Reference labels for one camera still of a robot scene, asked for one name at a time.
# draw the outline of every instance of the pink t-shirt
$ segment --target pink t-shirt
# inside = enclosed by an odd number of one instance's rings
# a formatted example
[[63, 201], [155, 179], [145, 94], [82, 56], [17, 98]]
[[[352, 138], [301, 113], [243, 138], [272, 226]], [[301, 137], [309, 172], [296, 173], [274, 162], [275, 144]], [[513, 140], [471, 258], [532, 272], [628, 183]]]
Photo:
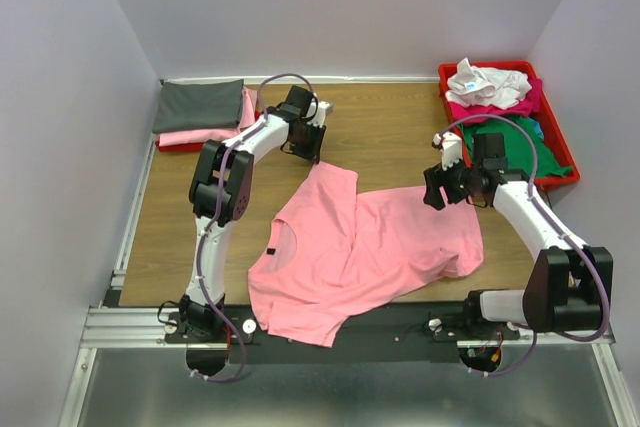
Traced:
[[249, 270], [270, 334], [331, 347], [342, 323], [442, 277], [472, 273], [483, 249], [475, 210], [438, 212], [424, 187], [356, 195], [357, 174], [320, 163], [271, 223]]

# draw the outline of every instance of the wooden table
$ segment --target wooden table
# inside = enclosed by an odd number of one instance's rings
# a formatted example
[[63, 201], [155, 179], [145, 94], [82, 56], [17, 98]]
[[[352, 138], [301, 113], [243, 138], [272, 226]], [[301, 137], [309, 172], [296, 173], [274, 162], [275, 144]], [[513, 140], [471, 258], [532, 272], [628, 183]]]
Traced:
[[[268, 105], [289, 86], [265, 89]], [[359, 174], [358, 192], [424, 185], [422, 172], [439, 161], [433, 135], [446, 126], [436, 84], [318, 85], [335, 105], [327, 120], [322, 160]], [[191, 275], [195, 222], [188, 201], [196, 153], [156, 152], [144, 195], [121, 306], [179, 300]], [[247, 270], [267, 245], [270, 222], [306, 178], [310, 165], [278, 151], [254, 169], [251, 201], [233, 233], [227, 303], [248, 303]], [[485, 247], [481, 269], [464, 279], [434, 282], [398, 300], [460, 300], [473, 289], [524, 288], [533, 267], [526, 247], [493, 209], [477, 209]]]

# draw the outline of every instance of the gray folded shirt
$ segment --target gray folded shirt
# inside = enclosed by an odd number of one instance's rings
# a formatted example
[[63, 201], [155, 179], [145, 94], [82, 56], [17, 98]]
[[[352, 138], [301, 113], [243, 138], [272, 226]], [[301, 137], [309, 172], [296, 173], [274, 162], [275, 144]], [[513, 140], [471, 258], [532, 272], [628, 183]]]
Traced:
[[244, 80], [221, 84], [172, 84], [160, 89], [153, 133], [237, 127]]

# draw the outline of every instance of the folded clothing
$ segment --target folded clothing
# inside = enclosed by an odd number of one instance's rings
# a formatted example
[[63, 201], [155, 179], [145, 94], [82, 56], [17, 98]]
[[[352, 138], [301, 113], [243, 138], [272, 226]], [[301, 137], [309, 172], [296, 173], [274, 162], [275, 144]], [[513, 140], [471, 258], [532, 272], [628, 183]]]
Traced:
[[[470, 105], [464, 107], [457, 102], [449, 102], [449, 108], [451, 109], [451, 115], [453, 120], [465, 119], [471, 115], [476, 114], [493, 114], [493, 115], [522, 115], [529, 117], [531, 114], [540, 111], [540, 103], [542, 100], [542, 80], [529, 79], [531, 84], [531, 90], [527, 92], [524, 100], [519, 101], [513, 107], [509, 109], [499, 109], [494, 105]], [[487, 119], [471, 119], [466, 121], [465, 125], [481, 124]]]
[[244, 80], [219, 84], [174, 84], [160, 89], [154, 134], [194, 129], [235, 128], [242, 118]]
[[[571, 172], [571, 167], [561, 167], [549, 148], [542, 143], [536, 133], [534, 125], [529, 119], [521, 116], [507, 117], [518, 124], [531, 137], [538, 154], [537, 177], [565, 177]], [[489, 119], [482, 124], [461, 126], [464, 141], [469, 155], [473, 152], [473, 136], [476, 134], [501, 133], [504, 137], [504, 148], [510, 169], [522, 169], [531, 175], [533, 156], [527, 139], [515, 127], [497, 119]]]
[[523, 100], [531, 90], [527, 74], [517, 70], [501, 70], [493, 67], [475, 67], [469, 59], [458, 63], [457, 73], [447, 81], [449, 89], [445, 97], [463, 107], [469, 105], [493, 105], [508, 109]]
[[234, 129], [196, 129], [181, 132], [166, 132], [158, 135], [158, 146], [202, 143], [207, 140], [223, 141], [235, 137], [255, 123], [256, 91], [242, 88], [242, 118]]
[[249, 269], [251, 307], [269, 334], [331, 347], [349, 316], [482, 264], [472, 206], [436, 211], [424, 187], [356, 195], [357, 178], [320, 162], [271, 223]]

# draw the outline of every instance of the white knob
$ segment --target white knob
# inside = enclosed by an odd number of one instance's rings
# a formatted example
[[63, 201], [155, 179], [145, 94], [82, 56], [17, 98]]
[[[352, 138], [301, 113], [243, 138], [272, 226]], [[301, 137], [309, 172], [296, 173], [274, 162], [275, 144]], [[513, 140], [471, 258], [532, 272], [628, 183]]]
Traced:
[[174, 324], [164, 324], [164, 333], [165, 334], [175, 334], [178, 330], [178, 326]]
[[256, 331], [256, 321], [253, 319], [247, 319], [242, 323], [242, 330], [245, 334], [253, 334]]
[[440, 327], [442, 327], [442, 321], [440, 319], [431, 319], [429, 321], [429, 330], [432, 332], [437, 331]]

